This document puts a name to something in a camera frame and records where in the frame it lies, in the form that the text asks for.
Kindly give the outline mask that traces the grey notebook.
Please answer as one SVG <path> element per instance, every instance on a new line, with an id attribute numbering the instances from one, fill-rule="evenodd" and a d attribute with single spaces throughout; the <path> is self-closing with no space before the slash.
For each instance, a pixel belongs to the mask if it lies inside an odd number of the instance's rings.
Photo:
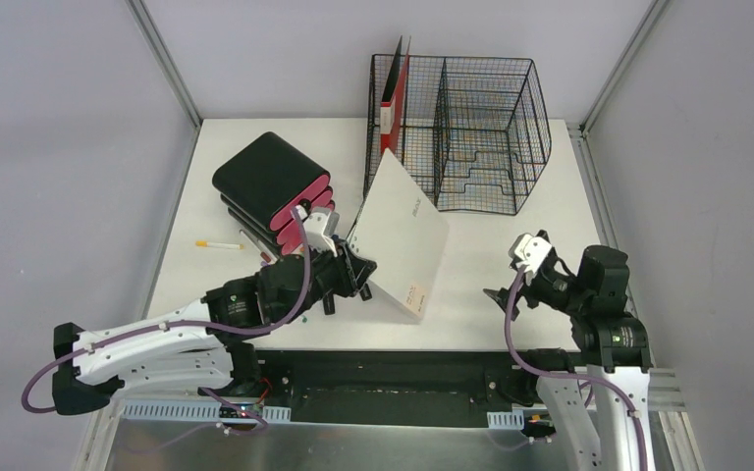
<path id="1" fill-rule="evenodd" d="M 450 228 L 400 159 L 387 149 L 367 191 L 349 244 L 377 264 L 368 284 L 415 321 L 423 319 Z"/>

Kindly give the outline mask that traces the black pink drawer unit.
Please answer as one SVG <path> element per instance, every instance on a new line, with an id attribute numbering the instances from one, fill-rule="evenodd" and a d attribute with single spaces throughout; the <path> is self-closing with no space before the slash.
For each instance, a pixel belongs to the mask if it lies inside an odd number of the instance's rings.
<path id="1" fill-rule="evenodd" d="M 222 201 L 275 255 L 300 246 L 291 209 L 333 209 L 330 173 L 268 131 L 220 166 L 212 177 Z"/>

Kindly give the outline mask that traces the red notebook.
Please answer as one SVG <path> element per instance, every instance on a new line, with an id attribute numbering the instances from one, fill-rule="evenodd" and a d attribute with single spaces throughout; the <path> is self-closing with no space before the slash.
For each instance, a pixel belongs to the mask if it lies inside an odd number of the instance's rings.
<path id="1" fill-rule="evenodd" d="M 404 46 L 404 38 L 401 36 L 381 96 L 379 114 L 380 155 L 383 155 L 387 150 L 394 154 L 397 153 L 409 71 L 409 48 L 410 42 Z"/>

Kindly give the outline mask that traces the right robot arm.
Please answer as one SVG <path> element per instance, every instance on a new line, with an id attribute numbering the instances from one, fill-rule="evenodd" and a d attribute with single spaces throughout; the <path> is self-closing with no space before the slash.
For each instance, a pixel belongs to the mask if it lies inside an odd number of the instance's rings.
<path id="1" fill-rule="evenodd" d="M 649 338 L 627 311 L 627 255 L 590 245 L 572 272 L 542 235 L 521 235 L 509 251 L 512 283 L 485 289 L 504 312 L 505 342 L 519 368 L 522 401 L 541 402 L 574 470 L 652 470 Z M 516 351 L 512 325 L 524 302 L 567 315 L 585 372 L 567 352 Z"/>

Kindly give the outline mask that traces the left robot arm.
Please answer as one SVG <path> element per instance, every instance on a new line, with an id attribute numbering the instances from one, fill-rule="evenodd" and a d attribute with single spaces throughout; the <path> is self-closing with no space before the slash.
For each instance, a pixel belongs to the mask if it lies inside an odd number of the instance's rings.
<path id="1" fill-rule="evenodd" d="M 251 341 L 316 303 L 333 313 L 333 297 L 358 296 L 377 267 L 348 250 L 312 250 L 228 281 L 168 314 L 105 331 L 59 325 L 53 410 L 82 415 L 129 393 L 212 390 L 249 396 L 261 378 Z"/>

